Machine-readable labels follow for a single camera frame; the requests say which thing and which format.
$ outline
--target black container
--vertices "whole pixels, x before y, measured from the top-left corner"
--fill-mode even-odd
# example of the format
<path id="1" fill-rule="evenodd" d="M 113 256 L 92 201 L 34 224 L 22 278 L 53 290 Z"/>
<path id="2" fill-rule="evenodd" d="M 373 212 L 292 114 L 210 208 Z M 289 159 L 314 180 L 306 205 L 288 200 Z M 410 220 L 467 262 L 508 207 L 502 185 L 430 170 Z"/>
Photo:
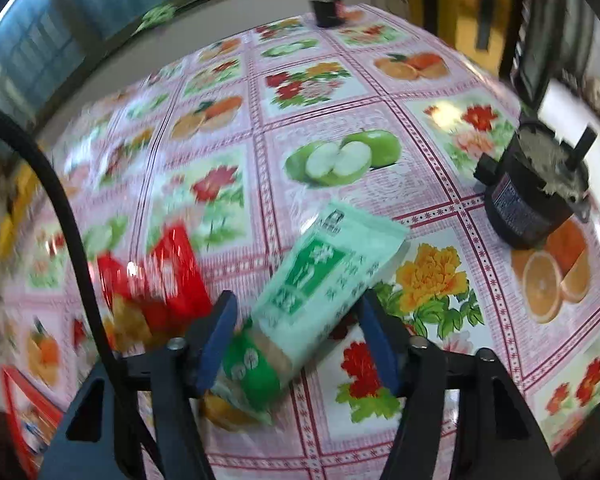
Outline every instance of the black container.
<path id="1" fill-rule="evenodd" d="M 314 9 L 315 24 L 320 28 L 337 27 L 344 23 L 340 16 L 342 0 L 309 0 Z"/>
<path id="2" fill-rule="evenodd" d="M 542 190 L 546 182 L 531 164 L 533 154 L 525 154 L 520 144 L 519 132 L 524 128 L 548 136 L 558 146 L 555 133 L 544 124 L 521 123 L 500 161 L 483 153 L 474 173 L 487 186 L 484 207 L 493 229 L 515 249 L 536 247 L 572 214 L 587 222 L 590 212 L 586 192 L 578 199 L 565 200 L 557 193 L 547 194 Z M 589 171 L 582 158 L 593 140 L 595 133 L 587 129 L 576 148 L 564 141 L 559 144 L 568 156 L 567 164 L 573 166 L 573 178 L 580 179 L 585 190 L 589 189 Z"/>

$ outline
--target tablecloth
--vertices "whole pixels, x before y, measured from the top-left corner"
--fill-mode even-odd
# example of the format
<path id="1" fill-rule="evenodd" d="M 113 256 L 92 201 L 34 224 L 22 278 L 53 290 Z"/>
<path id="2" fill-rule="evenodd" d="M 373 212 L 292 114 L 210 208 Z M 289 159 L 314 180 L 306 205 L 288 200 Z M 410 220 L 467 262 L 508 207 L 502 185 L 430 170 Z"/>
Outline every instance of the tablecloth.
<path id="1" fill-rule="evenodd" d="M 366 5 L 347 16 L 330 30 L 306 14 L 236 34 L 69 124 L 49 157 L 105 326 L 100 252 L 136 261 L 182 219 L 212 299 L 234 291 L 244 317 L 320 208 L 343 200 L 411 228 L 403 263 L 376 286 L 385 309 L 445 349 L 493 348 L 557 450 L 600 402 L 600 215 L 570 220 L 544 248 L 511 251 L 472 173 L 481 153 L 506 147 L 515 95 L 400 18 Z M 370 161 L 307 173 L 318 146 L 334 143 L 338 158 L 354 140 L 371 147 Z M 36 204 L 4 289 L 5 329 L 14 364 L 66 408 L 95 355 L 58 222 L 44 197 Z M 448 392 L 435 478 L 448 475 L 457 398 Z M 201 420 L 200 431 L 218 478 L 378 478 L 400 407 L 360 328 L 345 323 L 273 426 L 230 433 Z"/>

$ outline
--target green package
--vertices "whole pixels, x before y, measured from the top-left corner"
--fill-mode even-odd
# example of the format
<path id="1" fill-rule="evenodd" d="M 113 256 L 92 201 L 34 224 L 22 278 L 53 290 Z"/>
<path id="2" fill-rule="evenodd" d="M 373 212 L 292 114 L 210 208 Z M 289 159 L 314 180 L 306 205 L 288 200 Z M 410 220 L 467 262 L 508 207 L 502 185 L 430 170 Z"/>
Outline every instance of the green package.
<path id="1" fill-rule="evenodd" d="M 259 420 L 360 295 L 392 274 L 407 227 L 331 202 L 301 235 L 231 341 L 212 392 Z"/>

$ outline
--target window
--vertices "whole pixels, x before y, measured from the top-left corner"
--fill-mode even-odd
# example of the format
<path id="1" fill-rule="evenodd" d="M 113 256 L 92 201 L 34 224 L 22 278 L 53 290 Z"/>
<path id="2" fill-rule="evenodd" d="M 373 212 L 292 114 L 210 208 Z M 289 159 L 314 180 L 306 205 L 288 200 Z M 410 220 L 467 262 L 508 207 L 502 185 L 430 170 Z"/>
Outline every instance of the window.
<path id="1" fill-rule="evenodd" d="M 88 67 L 131 37 L 144 13 L 195 1 L 9 0 L 0 12 L 0 110 L 34 132 L 80 85 Z M 72 79 L 81 66 L 87 70 Z M 10 156 L 0 142 L 0 160 Z"/>

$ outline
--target screw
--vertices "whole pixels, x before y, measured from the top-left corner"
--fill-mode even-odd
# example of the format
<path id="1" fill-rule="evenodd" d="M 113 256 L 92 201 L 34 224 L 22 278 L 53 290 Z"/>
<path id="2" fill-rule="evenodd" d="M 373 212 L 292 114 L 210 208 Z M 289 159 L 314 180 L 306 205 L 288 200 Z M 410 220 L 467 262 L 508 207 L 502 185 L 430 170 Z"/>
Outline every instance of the screw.
<path id="1" fill-rule="evenodd" d="M 187 345 L 186 339 L 183 337 L 173 337 L 169 339 L 167 343 L 167 348 L 169 350 L 181 350 Z"/>
<path id="2" fill-rule="evenodd" d="M 429 346 L 429 341 L 427 338 L 422 337 L 421 335 L 412 335 L 409 341 L 410 345 L 414 348 L 424 349 Z"/>
<path id="3" fill-rule="evenodd" d="M 493 363 L 496 360 L 496 354 L 494 354 L 493 350 L 489 348 L 480 348 L 476 352 L 476 355 L 482 361 L 488 361 L 490 363 Z"/>

